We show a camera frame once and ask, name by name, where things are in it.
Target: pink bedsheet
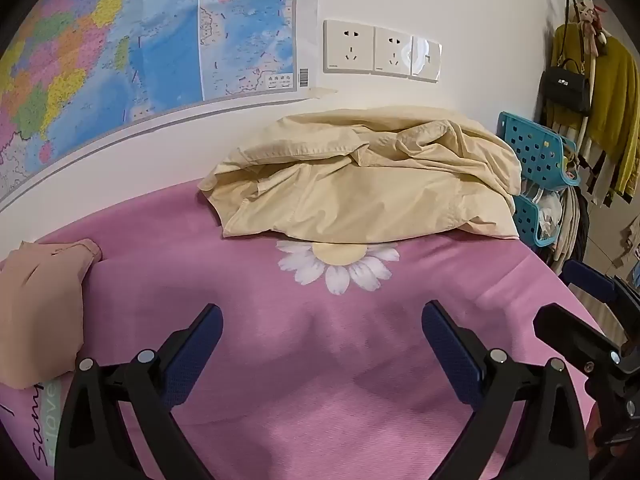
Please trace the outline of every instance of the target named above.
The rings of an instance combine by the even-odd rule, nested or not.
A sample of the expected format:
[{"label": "pink bedsheet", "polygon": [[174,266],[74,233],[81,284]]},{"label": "pink bedsheet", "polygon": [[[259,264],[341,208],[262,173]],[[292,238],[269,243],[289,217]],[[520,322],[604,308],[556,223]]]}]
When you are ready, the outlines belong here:
[{"label": "pink bedsheet", "polygon": [[[187,327],[206,303],[222,308],[220,344],[174,409],[218,480],[428,478],[470,415],[422,335],[429,300],[487,347],[537,364],[553,355],[533,333],[540,306],[555,301],[593,324],[522,243],[460,231],[369,248],[366,257],[386,272],[378,266],[382,277],[372,282],[352,270],[342,294],[329,290],[344,288],[337,271],[301,285],[296,278],[318,273],[304,246],[277,246],[276,235],[223,239],[193,182],[97,212],[44,241],[87,237],[104,260],[84,281],[83,356],[126,362]],[[576,370],[572,377],[585,415],[584,380]],[[0,386],[2,423],[42,479],[53,476],[56,403],[69,381],[21,392]],[[126,416],[146,471],[161,478]],[[504,438],[487,478],[508,445]]]}]

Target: barcode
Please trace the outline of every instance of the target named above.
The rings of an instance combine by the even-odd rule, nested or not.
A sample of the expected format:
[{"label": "barcode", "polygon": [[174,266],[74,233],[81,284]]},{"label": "barcode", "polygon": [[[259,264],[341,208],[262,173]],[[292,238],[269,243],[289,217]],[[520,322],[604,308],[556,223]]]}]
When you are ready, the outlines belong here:
[{"label": "barcode", "polygon": [[300,69],[300,87],[309,86],[309,69]]}]

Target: daisy print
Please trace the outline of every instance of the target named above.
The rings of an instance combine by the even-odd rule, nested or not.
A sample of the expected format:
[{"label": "daisy print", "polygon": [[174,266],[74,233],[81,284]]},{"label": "daisy print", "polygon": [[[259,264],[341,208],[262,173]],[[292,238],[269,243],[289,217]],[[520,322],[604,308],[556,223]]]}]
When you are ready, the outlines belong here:
[{"label": "daisy print", "polygon": [[322,244],[280,240],[276,247],[287,253],[278,262],[281,270],[295,272],[300,285],[308,285],[324,275],[332,294],[344,294],[353,281],[364,290],[377,290],[382,280],[391,278],[383,262],[400,259],[396,244]]}]

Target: blue basket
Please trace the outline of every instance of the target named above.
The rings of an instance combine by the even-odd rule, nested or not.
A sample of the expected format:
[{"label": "blue basket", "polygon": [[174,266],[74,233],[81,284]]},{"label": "blue basket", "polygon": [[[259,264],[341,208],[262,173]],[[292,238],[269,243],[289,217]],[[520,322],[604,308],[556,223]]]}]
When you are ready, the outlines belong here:
[{"label": "blue basket", "polygon": [[516,152],[522,164],[522,176],[541,188],[559,191],[580,184],[580,177],[570,179],[562,168],[562,143],[575,151],[574,142],[507,112],[502,112],[498,118],[498,136]]},{"label": "blue basket", "polygon": [[513,221],[518,229],[520,240],[529,247],[546,247],[551,245],[558,238],[560,226],[556,228],[555,234],[551,238],[540,238],[538,236],[540,227],[540,209],[527,197],[520,195],[513,197],[516,203],[516,214]]}]

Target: beige pillow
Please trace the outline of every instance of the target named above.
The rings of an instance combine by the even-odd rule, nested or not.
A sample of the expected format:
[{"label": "beige pillow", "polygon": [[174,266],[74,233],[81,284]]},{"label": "beige pillow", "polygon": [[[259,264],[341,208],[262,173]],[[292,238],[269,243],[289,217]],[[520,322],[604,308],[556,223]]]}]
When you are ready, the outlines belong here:
[{"label": "beige pillow", "polygon": [[101,258],[91,240],[30,244],[0,272],[0,382],[29,388],[74,369],[82,338],[82,279]]}]

